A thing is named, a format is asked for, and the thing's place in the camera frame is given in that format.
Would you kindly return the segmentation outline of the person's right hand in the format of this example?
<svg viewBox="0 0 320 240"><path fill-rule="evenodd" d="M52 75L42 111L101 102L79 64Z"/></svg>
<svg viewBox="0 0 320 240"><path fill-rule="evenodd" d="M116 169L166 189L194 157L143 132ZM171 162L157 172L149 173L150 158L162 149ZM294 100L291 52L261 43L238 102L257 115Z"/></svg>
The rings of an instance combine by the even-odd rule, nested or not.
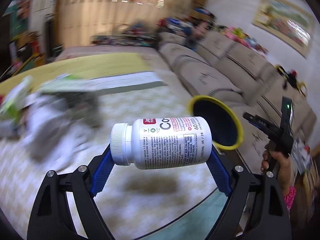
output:
<svg viewBox="0 0 320 240"><path fill-rule="evenodd" d="M274 170L277 173L278 184L283 196L287 196L291 186L291 159L286 158L281 152L272 151L269 144L267 144L265 145L265 151L263 152L263 160L260 167L261 172L271 169L270 163L272 160L276 161Z"/></svg>

